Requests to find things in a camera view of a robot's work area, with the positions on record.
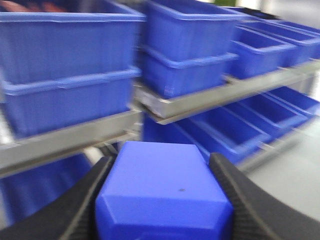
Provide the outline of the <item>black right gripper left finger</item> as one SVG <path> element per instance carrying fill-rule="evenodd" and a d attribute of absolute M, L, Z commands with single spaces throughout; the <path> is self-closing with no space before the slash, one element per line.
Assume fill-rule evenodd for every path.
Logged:
<path fill-rule="evenodd" d="M 114 165 L 102 157 L 59 198 L 0 232 L 2 240 L 96 240 L 95 200 Z"/>

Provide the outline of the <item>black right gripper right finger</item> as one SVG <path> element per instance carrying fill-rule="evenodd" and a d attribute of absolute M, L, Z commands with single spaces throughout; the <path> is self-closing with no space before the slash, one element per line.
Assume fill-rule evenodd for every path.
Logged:
<path fill-rule="evenodd" d="M 233 240 L 318 240 L 320 222 L 276 199 L 224 155 L 210 154 L 208 167 L 233 206 Z"/>

